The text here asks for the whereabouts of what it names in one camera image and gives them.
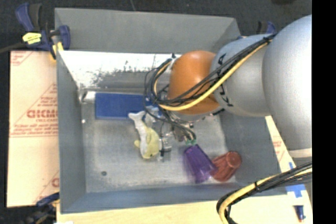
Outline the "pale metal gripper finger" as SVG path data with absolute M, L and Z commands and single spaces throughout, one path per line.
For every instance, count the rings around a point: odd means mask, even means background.
M 170 137 L 161 137 L 159 139 L 159 151 L 161 153 L 170 152 L 172 150 L 172 139 Z
M 158 155 L 158 162 L 170 162 L 171 161 L 171 156 L 172 152 L 165 152 L 165 151 L 160 151 Z

